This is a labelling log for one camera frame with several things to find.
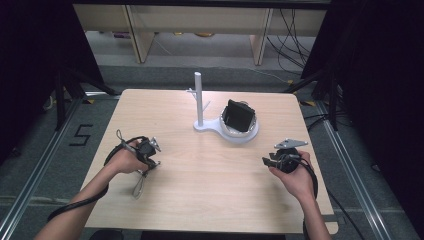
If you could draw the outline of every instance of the phone holder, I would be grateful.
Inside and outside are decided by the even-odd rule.
[[[207,107],[202,106],[202,82],[201,74],[195,73],[196,90],[187,90],[193,94],[197,102],[197,121],[193,127],[198,132],[213,131],[218,133],[225,140],[242,144],[252,140],[259,131],[259,124],[255,110],[249,107],[246,102],[236,102],[228,100],[228,105],[221,115],[213,120],[203,119],[203,111]]]

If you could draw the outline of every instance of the gray floor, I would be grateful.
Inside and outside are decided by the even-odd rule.
[[[287,77],[290,76],[287,74],[284,75],[285,77],[278,75],[279,72],[283,71],[282,66],[288,71],[301,71],[301,68],[287,60],[280,59],[279,61],[278,55],[269,43],[266,46],[262,65],[255,66],[248,36],[216,34],[209,38],[202,38],[190,33],[182,35],[159,33],[155,37],[147,61],[140,65],[136,63],[130,40],[114,38],[111,33],[87,32],[86,35],[101,67],[102,74],[107,74],[107,76],[104,76],[105,81],[110,81],[111,84],[115,84],[113,81],[119,79],[120,75],[119,71],[112,71],[108,67],[116,66],[139,69],[200,68],[205,71],[234,69],[234,72],[236,69],[246,70],[245,72],[248,73],[267,76],[270,79],[269,81],[275,81],[283,88],[288,86],[287,82],[291,79]],[[277,37],[271,36],[270,39],[274,44],[280,46]],[[299,38],[299,40],[308,49],[312,47],[314,42],[314,38]],[[288,51],[288,54],[300,61],[295,53]],[[298,78],[297,75],[293,75],[295,81]],[[134,83],[125,85],[124,81],[119,84],[121,84],[121,87],[126,87]],[[299,100],[312,100],[309,95],[312,88],[313,84],[304,90],[300,90],[297,93]],[[46,213],[57,208],[62,202],[68,201],[78,191],[90,165],[90,161],[87,161],[87,159],[92,159],[94,156],[102,136],[101,133],[106,128],[116,103],[117,100],[96,100],[95,104],[83,104],[78,108],[76,114],[79,117],[71,122],[65,133],[65,140],[55,153],[53,161],[16,226],[11,239],[31,239],[45,223]],[[301,110],[305,117],[318,113],[317,108],[313,106],[301,106]],[[92,117],[94,115],[102,115],[103,117],[94,118]],[[310,124],[313,120],[307,120],[306,124]],[[385,180],[378,172],[370,168],[372,159],[354,128],[350,126],[349,119],[339,117],[338,120],[342,123],[339,125],[339,134],[393,239],[419,239]],[[73,135],[81,124],[87,122],[92,123],[93,126],[83,131],[88,131],[92,135],[92,141],[76,151],[76,148],[70,147],[69,144],[81,140],[73,138]],[[25,147],[22,148],[24,150],[19,159],[11,158],[0,167],[1,217],[6,216],[15,197],[24,187],[38,159],[43,154],[44,149],[40,146],[47,146],[53,135],[54,125],[55,109],[53,108],[38,119],[33,130],[23,140],[21,145]],[[331,190],[358,225],[365,239],[379,239],[375,236],[369,220],[364,215],[364,210],[346,176],[335,149],[332,148],[331,139],[327,136],[324,125],[318,124],[311,130],[310,135],[327,188]],[[10,182],[14,183],[13,188],[10,187]],[[359,239],[341,208],[334,201],[332,201],[332,204],[340,228],[339,232],[334,235],[334,239]],[[95,229],[86,229],[82,239],[88,239],[93,231]],[[125,239],[139,239],[141,232],[124,231],[124,234]],[[302,239],[302,236],[288,235],[287,239]]]

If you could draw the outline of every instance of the handheld controller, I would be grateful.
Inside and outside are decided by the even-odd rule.
[[[270,158],[263,157],[262,160],[268,167],[275,167],[282,172],[291,173],[297,168],[301,160],[296,147],[307,144],[308,142],[286,138],[284,141],[274,146],[274,148],[278,149],[276,153],[270,153]]]

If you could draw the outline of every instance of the black wire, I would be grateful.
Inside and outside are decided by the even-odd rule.
[[[282,10],[280,9],[280,14],[281,14],[281,17],[282,17],[282,19],[283,19],[283,21],[284,21],[284,24],[286,25],[286,28],[287,28],[287,32],[288,32],[288,34],[287,34],[287,36],[286,36],[286,39],[284,40],[284,43],[282,43],[283,45],[285,45],[285,42],[286,42],[286,40],[287,40],[287,38],[288,38],[288,36],[291,36],[291,38],[292,38],[292,40],[293,40],[293,42],[294,42],[294,44],[295,44],[295,46],[297,47],[297,50],[298,51],[295,51],[295,50],[292,50],[292,49],[290,49],[289,47],[287,47],[287,46],[285,46],[287,49],[289,49],[289,50],[291,50],[291,51],[293,51],[293,52],[295,52],[295,53],[298,53],[299,55],[300,55],[300,58],[302,59],[302,62],[305,64],[306,63],[306,59],[305,59],[305,56],[306,57],[309,57],[309,56],[307,56],[307,55],[305,55],[301,50],[300,50],[300,48],[299,47],[301,47],[301,48],[303,48],[305,51],[307,51],[308,53],[310,52],[309,50],[307,50],[300,42],[299,42],[299,40],[297,39],[297,32],[296,32],[296,24],[295,24],[295,17],[296,17],[296,10],[295,9],[292,9],[292,23],[291,23],[291,25],[290,25],[290,27],[289,27],[289,25],[288,25],[288,23],[287,23],[287,21],[286,21],[286,19],[285,19],[285,17],[284,17],[284,14],[283,14],[283,12],[282,12]]]
[[[287,55],[286,53],[281,51],[281,48],[277,48],[274,43],[271,41],[271,39],[269,39],[269,37],[267,36],[267,40],[268,42],[271,44],[271,46],[274,48],[274,50],[279,54],[282,55],[283,57],[287,58],[287,60],[289,60],[290,62],[296,64],[297,66],[303,68],[304,66],[302,65],[302,63],[299,63],[298,61],[296,61],[294,58],[290,57],[289,55]]]
[[[336,199],[336,197],[334,197],[334,195],[330,192],[330,190],[328,190],[327,188],[327,193],[328,195],[330,195],[330,197],[334,200],[334,202],[336,202],[336,204],[340,207],[340,209],[342,210],[342,212],[345,214],[345,216],[347,217],[347,219],[349,219],[350,223],[352,223],[352,226],[355,228],[356,232],[358,233],[359,237],[361,239],[365,239],[364,235],[362,235],[361,231],[359,230],[358,226],[356,226],[356,224],[353,222],[352,218],[349,216],[349,214],[346,212],[346,210],[342,207],[342,205],[340,204],[340,202]]]

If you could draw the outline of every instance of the metal claw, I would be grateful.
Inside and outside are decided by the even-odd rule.
[[[138,180],[137,185],[135,185],[135,187],[134,187],[133,196],[136,199],[139,199],[141,194],[143,193],[144,180],[146,179],[146,177],[147,177],[147,174],[146,175],[142,174],[140,176],[140,180]]]
[[[284,141],[276,144],[274,146],[274,148],[289,149],[289,148],[295,148],[295,147],[300,147],[300,146],[305,146],[305,145],[308,145],[308,142],[286,138]]]

